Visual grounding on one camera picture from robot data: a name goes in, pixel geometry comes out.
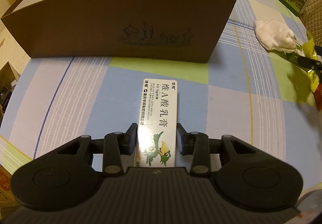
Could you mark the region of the green white spray box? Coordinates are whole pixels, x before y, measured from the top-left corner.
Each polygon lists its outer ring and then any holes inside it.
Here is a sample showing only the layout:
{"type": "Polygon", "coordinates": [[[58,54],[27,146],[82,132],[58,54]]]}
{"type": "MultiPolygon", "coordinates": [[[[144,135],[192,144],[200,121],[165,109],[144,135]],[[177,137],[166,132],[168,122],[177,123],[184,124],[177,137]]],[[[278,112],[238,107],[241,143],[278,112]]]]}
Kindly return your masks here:
{"type": "Polygon", "coordinates": [[[298,49],[296,49],[294,52],[286,52],[285,54],[286,54],[287,60],[297,66],[298,66],[297,59],[299,57],[305,57],[304,52],[298,49]]]}

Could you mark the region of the yellow snack pouch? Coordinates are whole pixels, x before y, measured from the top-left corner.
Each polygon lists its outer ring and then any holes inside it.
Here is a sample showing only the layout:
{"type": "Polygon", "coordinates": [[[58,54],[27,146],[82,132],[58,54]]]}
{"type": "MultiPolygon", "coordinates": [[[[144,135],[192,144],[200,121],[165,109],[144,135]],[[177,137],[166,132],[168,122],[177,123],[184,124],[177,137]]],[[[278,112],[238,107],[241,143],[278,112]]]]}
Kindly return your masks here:
{"type": "Polygon", "coordinates": [[[302,44],[305,61],[304,67],[308,69],[308,77],[311,83],[311,92],[315,93],[321,84],[321,62],[315,49],[315,42],[312,34],[306,31],[307,42],[302,44]]]}

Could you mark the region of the red candy packet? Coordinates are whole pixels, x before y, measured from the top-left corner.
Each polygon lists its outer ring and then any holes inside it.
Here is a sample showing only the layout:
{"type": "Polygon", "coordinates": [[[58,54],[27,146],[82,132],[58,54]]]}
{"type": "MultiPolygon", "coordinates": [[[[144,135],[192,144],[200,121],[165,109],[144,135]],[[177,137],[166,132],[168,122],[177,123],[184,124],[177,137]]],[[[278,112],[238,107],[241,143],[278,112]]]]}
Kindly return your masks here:
{"type": "Polygon", "coordinates": [[[318,111],[322,110],[322,84],[320,83],[314,92],[315,102],[317,104],[318,111]]]}

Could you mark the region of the white ointment box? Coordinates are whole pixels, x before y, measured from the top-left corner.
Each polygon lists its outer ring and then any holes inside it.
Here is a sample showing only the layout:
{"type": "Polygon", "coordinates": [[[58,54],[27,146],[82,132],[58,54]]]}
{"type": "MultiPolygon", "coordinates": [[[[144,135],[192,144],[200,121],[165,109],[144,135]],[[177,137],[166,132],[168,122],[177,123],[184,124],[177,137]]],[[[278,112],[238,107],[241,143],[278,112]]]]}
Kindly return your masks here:
{"type": "Polygon", "coordinates": [[[177,101],[176,80],[143,80],[135,167],[175,166],[177,101]]]}

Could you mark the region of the white cloth towel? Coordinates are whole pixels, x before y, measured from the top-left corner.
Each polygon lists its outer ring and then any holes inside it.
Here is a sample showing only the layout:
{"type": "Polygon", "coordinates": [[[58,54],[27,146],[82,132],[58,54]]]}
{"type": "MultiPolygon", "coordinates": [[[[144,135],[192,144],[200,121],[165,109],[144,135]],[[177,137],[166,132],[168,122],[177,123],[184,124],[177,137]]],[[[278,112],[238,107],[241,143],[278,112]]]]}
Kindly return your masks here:
{"type": "Polygon", "coordinates": [[[256,20],[254,31],[259,43],[267,51],[292,53],[302,44],[285,23],[277,20],[256,20]]]}

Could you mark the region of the quilted beige chair cover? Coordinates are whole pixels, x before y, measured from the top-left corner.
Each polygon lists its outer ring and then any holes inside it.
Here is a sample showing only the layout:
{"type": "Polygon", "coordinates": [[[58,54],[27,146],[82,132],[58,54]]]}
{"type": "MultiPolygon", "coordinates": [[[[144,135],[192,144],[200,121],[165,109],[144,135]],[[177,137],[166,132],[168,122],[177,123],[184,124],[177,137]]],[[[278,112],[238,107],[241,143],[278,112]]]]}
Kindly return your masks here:
{"type": "Polygon", "coordinates": [[[322,0],[310,0],[299,18],[312,34],[315,44],[321,46],[322,0]]]}

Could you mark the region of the brown cardboard storage box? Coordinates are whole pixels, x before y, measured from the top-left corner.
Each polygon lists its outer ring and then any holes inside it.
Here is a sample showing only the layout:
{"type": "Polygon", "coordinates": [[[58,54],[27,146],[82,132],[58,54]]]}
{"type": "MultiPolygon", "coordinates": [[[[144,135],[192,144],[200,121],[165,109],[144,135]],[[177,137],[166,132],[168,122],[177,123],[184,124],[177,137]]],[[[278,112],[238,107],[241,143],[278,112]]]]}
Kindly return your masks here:
{"type": "Polygon", "coordinates": [[[1,20],[31,58],[205,63],[236,0],[16,0],[1,20]]]}

